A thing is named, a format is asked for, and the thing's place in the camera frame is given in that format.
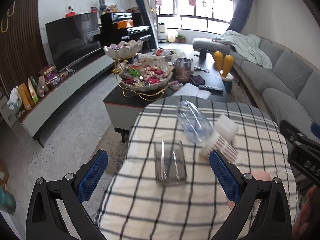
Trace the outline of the person's right hand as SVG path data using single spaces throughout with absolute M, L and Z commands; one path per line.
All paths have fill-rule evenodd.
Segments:
M 303 204 L 300 214 L 292 226 L 292 239 L 300 239 L 300 237 L 309 227 L 312 213 L 311 201 L 313 200 L 315 193 L 318 191 L 319 188 L 314 185 L 306 193 L 306 202 Z

